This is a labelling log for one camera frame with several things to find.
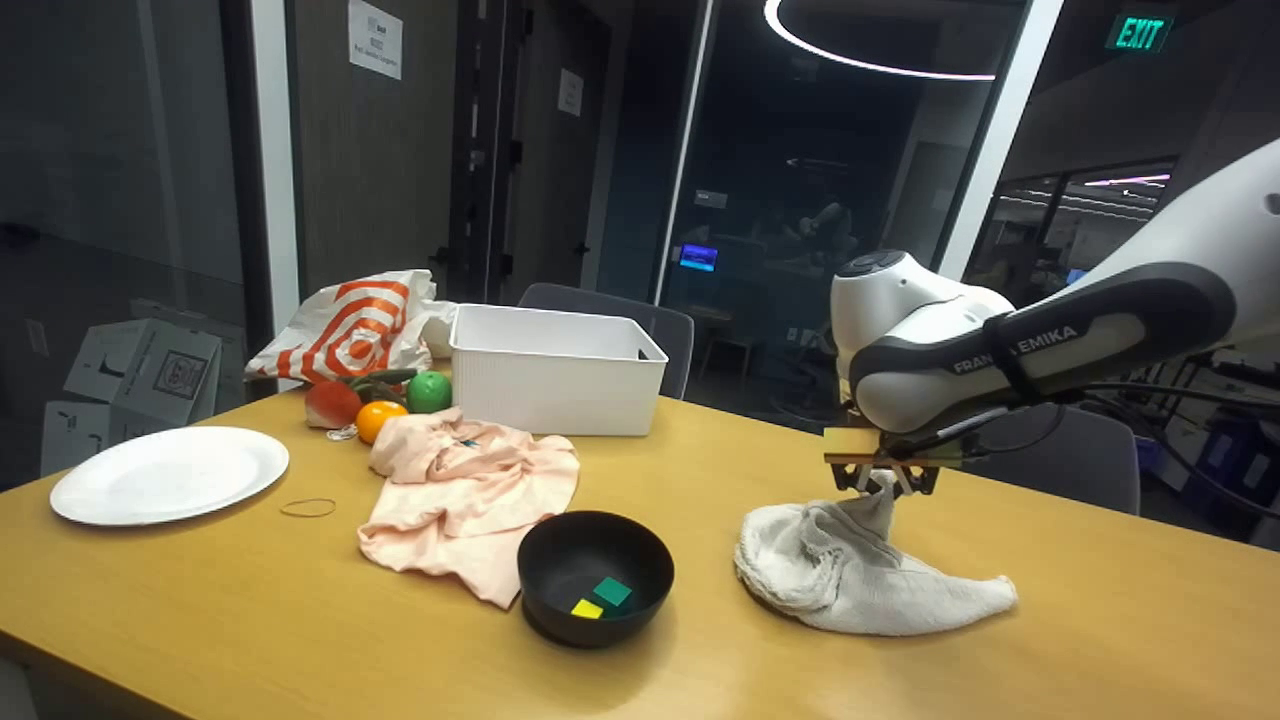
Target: crumpled cloth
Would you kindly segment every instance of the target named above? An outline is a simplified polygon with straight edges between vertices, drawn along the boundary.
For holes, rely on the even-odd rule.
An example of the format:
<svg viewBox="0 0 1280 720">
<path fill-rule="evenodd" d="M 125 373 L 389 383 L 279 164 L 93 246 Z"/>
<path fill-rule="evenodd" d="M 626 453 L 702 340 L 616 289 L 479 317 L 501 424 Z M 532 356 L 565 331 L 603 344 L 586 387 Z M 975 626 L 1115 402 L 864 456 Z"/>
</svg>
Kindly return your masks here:
<svg viewBox="0 0 1280 720">
<path fill-rule="evenodd" d="M 479 599 L 513 609 L 518 548 L 532 523 L 562 518 L 581 460 L 565 438 L 468 424 L 456 409 L 396 416 L 370 469 L 386 492 L 359 523 L 359 552 L 393 572 L 459 576 Z"/>
<path fill-rule="evenodd" d="M 1008 576 L 962 582 L 890 546 L 891 492 L 747 513 L 738 576 L 767 609 L 864 637 L 927 637 L 1008 613 Z"/>
</svg>

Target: chair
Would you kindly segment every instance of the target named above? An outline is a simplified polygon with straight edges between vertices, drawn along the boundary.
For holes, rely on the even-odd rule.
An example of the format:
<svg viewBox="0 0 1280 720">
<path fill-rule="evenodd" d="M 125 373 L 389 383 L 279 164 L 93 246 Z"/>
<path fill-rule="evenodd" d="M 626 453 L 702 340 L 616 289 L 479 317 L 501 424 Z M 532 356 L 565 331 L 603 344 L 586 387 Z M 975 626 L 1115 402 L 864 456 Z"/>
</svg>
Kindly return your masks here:
<svg viewBox="0 0 1280 720">
<path fill-rule="evenodd" d="M 694 317 L 686 317 L 675 308 L 642 305 L 631 296 L 603 296 L 603 292 L 568 289 L 568 285 L 530 285 L 519 305 L 523 308 L 562 308 L 562 312 L 631 317 L 669 351 L 669 373 L 665 373 L 660 391 L 665 398 L 687 391 L 694 349 L 698 349 Z"/>
<path fill-rule="evenodd" d="M 1115 513 L 1142 513 L 1134 428 L 1070 406 L 1017 409 L 980 424 L 966 442 L 962 469 Z"/>
</svg>

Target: wooden table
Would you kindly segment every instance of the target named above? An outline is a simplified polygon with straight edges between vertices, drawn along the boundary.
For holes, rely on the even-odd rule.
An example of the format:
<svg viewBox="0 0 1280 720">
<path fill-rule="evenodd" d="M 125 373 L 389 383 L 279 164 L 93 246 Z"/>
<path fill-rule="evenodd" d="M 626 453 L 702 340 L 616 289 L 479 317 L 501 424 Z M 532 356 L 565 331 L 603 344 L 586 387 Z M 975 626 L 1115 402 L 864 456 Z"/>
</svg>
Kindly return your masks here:
<svg viewBox="0 0 1280 720">
<path fill-rule="evenodd" d="M 358 552 L 382 480 L 295 398 L 222 424 L 279 438 L 287 475 L 222 518 L 96 532 L 0 496 L 0 647 L 181 716 L 1275 716 L 1280 556 L 950 472 L 895 546 L 1008 572 L 1021 609 L 927 642 L 825 637 L 732 576 L 747 510 L 831 502 L 819 438 L 660 402 L 650 442 L 581 442 L 571 510 L 653 523 L 675 556 L 657 626 L 571 653 L 456 582 Z M 317 522 L 287 504 L 329 496 Z"/>
</svg>

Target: wall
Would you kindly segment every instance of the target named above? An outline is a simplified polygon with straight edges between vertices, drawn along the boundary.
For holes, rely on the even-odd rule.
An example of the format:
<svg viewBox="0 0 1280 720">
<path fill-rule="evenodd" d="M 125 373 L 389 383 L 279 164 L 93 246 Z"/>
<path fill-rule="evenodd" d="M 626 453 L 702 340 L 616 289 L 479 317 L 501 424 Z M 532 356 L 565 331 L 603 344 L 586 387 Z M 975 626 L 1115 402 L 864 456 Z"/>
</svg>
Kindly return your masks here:
<svg viewBox="0 0 1280 720">
<path fill-rule="evenodd" d="M 510 172 L 503 251 L 513 257 L 510 296 L 532 279 L 581 285 L 586 246 L 592 242 L 592 208 L 610 198 L 599 175 L 603 126 L 616 117 L 620 93 L 610 90 L 616 27 L 628 18 L 599 18 L 575 0 L 532 0 L 532 32 L 518 56 L 518 112 L 513 142 L 519 164 Z M 562 86 L 581 81 L 575 112 L 565 112 Z"/>
<path fill-rule="evenodd" d="M 403 19 L 399 81 L 349 63 L 349 0 L 287 3 L 303 292 L 450 246 L 456 3 L 377 9 Z"/>
<path fill-rule="evenodd" d="M 614 32 L 610 43 L 610 81 L 603 81 L 603 122 L 599 122 L 599 150 L 595 150 L 595 198 L 590 218 L 590 257 L 586 257 L 586 289 L 595 289 L 599 279 L 599 247 L 603 247 L 603 221 L 610 221 L 610 198 L 614 198 L 614 161 L 620 144 L 620 112 L 626 112 L 626 74 L 628 74 L 628 48 L 631 48 L 631 12 L 638 0 L 586 0 Z"/>
</svg>

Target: red fruit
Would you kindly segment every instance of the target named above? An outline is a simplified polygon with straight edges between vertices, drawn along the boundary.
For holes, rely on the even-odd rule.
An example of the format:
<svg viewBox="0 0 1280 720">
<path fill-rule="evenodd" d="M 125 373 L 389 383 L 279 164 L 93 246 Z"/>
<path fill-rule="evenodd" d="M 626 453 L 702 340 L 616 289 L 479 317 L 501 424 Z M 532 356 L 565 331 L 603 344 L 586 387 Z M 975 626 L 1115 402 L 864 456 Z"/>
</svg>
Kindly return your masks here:
<svg viewBox="0 0 1280 720">
<path fill-rule="evenodd" d="M 349 428 L 358 424 L 358 412 L 359 412 L 359 391 L 354 383 L 342 383 L 342 380 L 317 380 L 303 398 L 307 406 L 307 424 L 311 428 L 325 428 L 325 431 L 338 431 L 338 428 Z"/>
</svg>

